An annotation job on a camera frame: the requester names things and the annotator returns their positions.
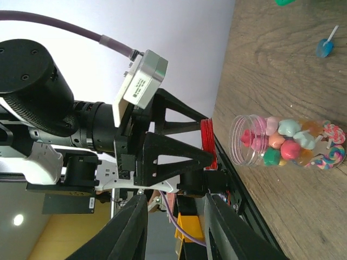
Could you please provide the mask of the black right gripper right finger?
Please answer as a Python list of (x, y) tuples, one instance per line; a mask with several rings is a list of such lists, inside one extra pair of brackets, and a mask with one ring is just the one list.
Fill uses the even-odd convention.
[(218, 195), (206, 195), (204, 225), (208, 259), (287, 259), (257, 235)]

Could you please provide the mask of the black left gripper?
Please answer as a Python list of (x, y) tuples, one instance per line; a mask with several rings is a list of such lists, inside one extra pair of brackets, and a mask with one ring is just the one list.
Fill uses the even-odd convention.
[[(114, 139), (118, 177), (135, 186), (150, 187), (212, 164), (214, 156), (200, 148), (160, 134), (199, 131), (207, 117), (159, 88), (151, 107), (128, 105)], [(148, 132), (150, 122), (154, 132)]]

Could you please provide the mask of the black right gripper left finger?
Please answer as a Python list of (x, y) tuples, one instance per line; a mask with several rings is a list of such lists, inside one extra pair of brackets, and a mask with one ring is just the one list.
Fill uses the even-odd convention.
[(144, 260), (147, 242), (147, 198), (132, 197), (70, 260)]

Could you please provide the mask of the red round lid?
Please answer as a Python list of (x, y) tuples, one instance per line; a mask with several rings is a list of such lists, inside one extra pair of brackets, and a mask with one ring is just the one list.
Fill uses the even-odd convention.
[(217, 164), (215, 136), (214, 136), (212, 118), (201, 120), (200, 126), (201, 126), (202, 149), (213, 155), (213, 161), (210, 166), (206, 167), (206, 169), (216, 170), (218, 169), (218, 164)]

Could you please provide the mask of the clear plastic jar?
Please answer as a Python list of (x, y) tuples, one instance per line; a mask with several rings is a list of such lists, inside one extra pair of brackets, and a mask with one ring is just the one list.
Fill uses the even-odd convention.
[(230, 129), (229, 155), (238, 166), (330, 170), (346, 158), (346, 133), (329, 120), (239, 115)]

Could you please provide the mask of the green bin with star candies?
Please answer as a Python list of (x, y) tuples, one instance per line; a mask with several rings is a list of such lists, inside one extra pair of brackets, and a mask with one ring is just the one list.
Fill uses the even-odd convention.
[(295, 2), (295, 0), (275, 0), (275, 2), (278, 6), (283, 7), (285, 5)]

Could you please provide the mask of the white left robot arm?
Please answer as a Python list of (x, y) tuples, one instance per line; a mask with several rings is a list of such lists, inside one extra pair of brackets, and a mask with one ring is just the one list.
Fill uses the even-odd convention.
[(90, 198), (112, 189), (227, 193), (211, 121), (161, 88), (167, 60), (151, 50), (127, 55), (113, 104), (76, 101), (43, 45), (2, 42), (1, 181)]

